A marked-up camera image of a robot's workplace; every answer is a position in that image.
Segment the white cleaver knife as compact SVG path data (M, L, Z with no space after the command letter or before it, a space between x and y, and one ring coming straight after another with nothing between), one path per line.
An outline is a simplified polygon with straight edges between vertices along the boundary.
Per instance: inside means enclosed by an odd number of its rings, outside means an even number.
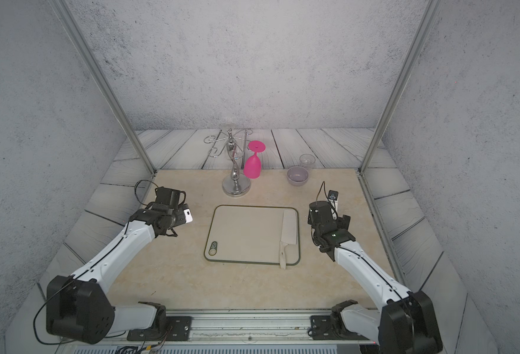
M279 266L287 266L286 247L298 242L298 214L294 209L284 209L279 245Z

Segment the beige cutting board green rim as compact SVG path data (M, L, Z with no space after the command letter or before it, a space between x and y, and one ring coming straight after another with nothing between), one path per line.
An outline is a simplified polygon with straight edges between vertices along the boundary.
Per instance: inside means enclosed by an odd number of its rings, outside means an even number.
M209 262L249 263L279 266L279 245L284 209L281 206L220 205L214 210L205 244ZM301 261L298 215L298 242L286 247L287 266Z

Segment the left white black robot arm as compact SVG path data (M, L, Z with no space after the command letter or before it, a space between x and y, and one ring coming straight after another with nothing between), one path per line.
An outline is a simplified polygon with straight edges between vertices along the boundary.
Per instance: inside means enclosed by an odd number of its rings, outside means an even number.
M120 273L156 237L176 236L175 228L193 221L186 192L156 187L155 200L132 214L125 227L93 259L69 276L47 285L47 299L38 312L45 330L64 343L97 344L110 334L126 332L129 340L167 338L172 329L164 305L139 302L114 306L107 296Z

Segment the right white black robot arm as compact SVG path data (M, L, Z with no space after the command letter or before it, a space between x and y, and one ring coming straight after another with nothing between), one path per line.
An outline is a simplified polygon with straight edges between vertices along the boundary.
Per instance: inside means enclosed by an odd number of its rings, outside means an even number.
M444 349L432 300L389 276L348 231L350 218L339 216L336 201L320 187L309 205L311 239L320 252L343 267L375 307L354 300L335 305L327 317L312 317L308 335L315 340L363 337L381 353L440 353Z

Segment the purple translucent bowl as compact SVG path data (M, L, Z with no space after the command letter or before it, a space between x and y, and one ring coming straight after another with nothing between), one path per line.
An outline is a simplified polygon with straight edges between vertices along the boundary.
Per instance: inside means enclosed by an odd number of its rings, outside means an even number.
M301 187L309 179L309 171L301 166L294 166L286 171L286 178L289 184L294 187Z

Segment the clear plastic cup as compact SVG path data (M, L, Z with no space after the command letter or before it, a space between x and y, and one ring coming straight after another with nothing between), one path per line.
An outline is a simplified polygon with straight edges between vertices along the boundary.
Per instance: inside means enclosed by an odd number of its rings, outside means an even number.
M316 159L313 155L304 153L300 156L300 166L307 171L310 171L316 162Z

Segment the pink plastic goblet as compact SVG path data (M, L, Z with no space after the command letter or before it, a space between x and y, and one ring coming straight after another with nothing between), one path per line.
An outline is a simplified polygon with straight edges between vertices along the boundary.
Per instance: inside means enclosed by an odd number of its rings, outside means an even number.
M246 160L243 172L246 177L256 179L260 177L262 170L262 163L258 154L264 152L266 146L264 143L255 140L249 143L248 148L253 152L253 155Z

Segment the silver metal cup rack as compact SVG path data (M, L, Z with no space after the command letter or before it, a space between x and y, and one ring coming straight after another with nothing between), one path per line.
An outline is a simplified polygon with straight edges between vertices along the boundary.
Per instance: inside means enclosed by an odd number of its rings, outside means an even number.
M242 161L247 149L247 138L252 133L253 130L249 128L242 128L236 132L229 128L224 133L221 131L218 137L210 135L203 140L205 144L212 145L208 152L209 157L218 158L225 152L231 162L230 174L222 182L223 191L227 196L240 197L251 188L251 180L242 174Z

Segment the right aluminium frame post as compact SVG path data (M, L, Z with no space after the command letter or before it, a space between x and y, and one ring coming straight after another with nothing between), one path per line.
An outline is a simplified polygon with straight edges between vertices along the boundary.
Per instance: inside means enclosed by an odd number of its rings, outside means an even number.
M373 159L373 156L376 153L379 142L382 140L382 137L384 136L390 121L392 120L393 113L395 112L398 102L401 99L401 96L403 95L403 91L407 85L407 82L410 79L413 67L416 65L420 53L422 52L427 37L429 35L429 32L431 31L431 28L434 25L435 18L438 15L438 11L440 10L441 4L441 0L430 0L427 3L421 22L418 26L416 34L413 38L409 50L407 51L403 65L398 74L398 78L396 79L393 90L388 98L387 104L382 112L382 115L379 118L379 121L377 122L369 147L364 156L364 159L362 160L362 164L359 169L360 175L363 175L366 172L366 170L370 167L371 160Z

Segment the aluminium frame post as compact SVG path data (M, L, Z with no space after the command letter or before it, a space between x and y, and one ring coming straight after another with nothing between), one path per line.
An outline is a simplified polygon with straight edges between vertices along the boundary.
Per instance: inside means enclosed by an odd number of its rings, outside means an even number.
M146 149L140 142L140 139L134 131L132 124L128 120L126 112L122 108L121 104L118 101L118 98L116 97L114 91L109 85L108 80L106 79L99 63L96 60L96 57L94 56L87 41L85 40L68 5L65 1L62 0L51 0L49 1L49 3L54 13L59 18L66 34L68 34L68 37L74 45L76 51L80 55L83 62L86 64L87 69L89 70L102 96L109 105L112 113L115 116L115 119L117 119L119 125L124 131L124 134L126 134L129 142L132 144L134 151L137 153L138 156L140 156L144 165L146 166L146 169L150 172L150 174L154 176L157 172L157 168L152 163L148 153L146 153Z
M370 167L371 160L373 159L373 156L376 153L379 142L382 140L382 137L384 136L390 121L392 120L393 113L395 112L398 102L401 99L401 96L403 95L403 91L407 85L407 82L410 79L413 67L416 65L420 53L422 52L427 37L429 35L429 32L431 31L431 28L434 25L435 18L438 15L438 11L440 10L441 4L441 0L430 0L427 3L421 22L418 26L416 34L413 38L409 50L407 51L403 65L398 74L398 78L396 79L393 90L388 98L387 104L382 112L382 115L379 118L379 121L377 122L369 147L364 156L364 159L362 160L362 164L359 169L360 175L363 175L366 172L366 170Z

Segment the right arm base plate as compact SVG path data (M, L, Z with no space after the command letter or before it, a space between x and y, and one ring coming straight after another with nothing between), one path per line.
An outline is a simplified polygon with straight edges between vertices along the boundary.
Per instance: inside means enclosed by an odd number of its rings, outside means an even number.
M364 336L347 330L341 320L333 314L311 316L310 325L307 334L316 341L366 340Z

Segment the aluminium front rail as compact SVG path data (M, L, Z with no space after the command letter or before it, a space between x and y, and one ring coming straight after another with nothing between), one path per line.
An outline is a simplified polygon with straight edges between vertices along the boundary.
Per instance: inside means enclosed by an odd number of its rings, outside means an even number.
M192 317L186 342L127 341L120 330L97 345L63 345L58 353L382 353L370 340L316 341L307 334L315 310L176 310L172 317Z

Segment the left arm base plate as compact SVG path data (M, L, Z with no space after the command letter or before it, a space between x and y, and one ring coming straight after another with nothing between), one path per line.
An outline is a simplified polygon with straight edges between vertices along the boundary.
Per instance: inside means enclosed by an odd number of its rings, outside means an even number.
M130 330L127 341L186 342L191 331L192 317L159 315L147 329Z

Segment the left aluminium frame post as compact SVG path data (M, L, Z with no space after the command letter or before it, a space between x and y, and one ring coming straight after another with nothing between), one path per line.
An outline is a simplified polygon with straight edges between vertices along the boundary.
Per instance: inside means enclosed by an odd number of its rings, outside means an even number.
M62 0L51 0L49 1L49 3L54 13L59 18L66 34L68 34L68 37L74 45L76 51L80 55L83 62L86 64L87 69L89 70L102 96L109 105L112 113L115 116L115 119L117 119L119 125L124 131L124 134L126 134L129 142L132 144L134 151L137 153L138 156L140 156L144 165L146 166L146 169L150 172L150 174L154 176L157 172L157 168L152 163L148 153L146 153L146 149L140 142L140 139L134 131L132 124L128 120L126 112L122 108L121 104L118 101L118 98L116 97L114 91L109 85L108 80L106 79L99 63L96 60L96 57L94 56L87 41L85 40L68 5L65 1Z

